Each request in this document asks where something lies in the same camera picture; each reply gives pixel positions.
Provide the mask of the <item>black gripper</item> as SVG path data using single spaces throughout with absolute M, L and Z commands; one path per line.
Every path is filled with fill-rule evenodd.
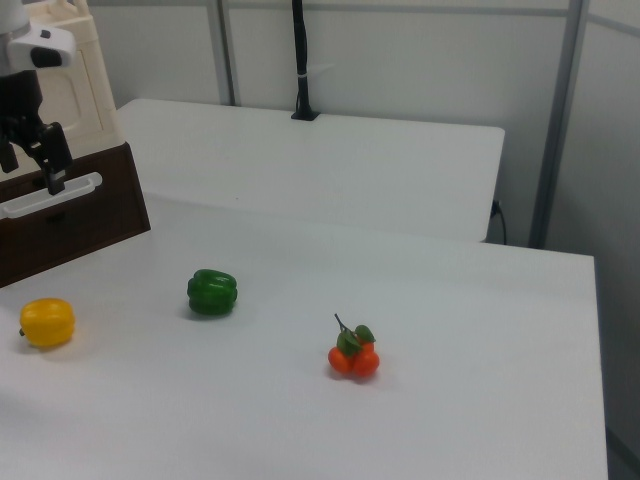
M 57 195 L 65 188 L 66 170 L 73 159 L 62 126 L 57 122 L 44 125 L 41 120 L 42 100 L 34 70 L 1 78 L 0 164 L 5 174 L 15 171 L 18 160 L 11 143 L 31 149 L 39 142 L 39 165 L 47 190 L 50 195 Z

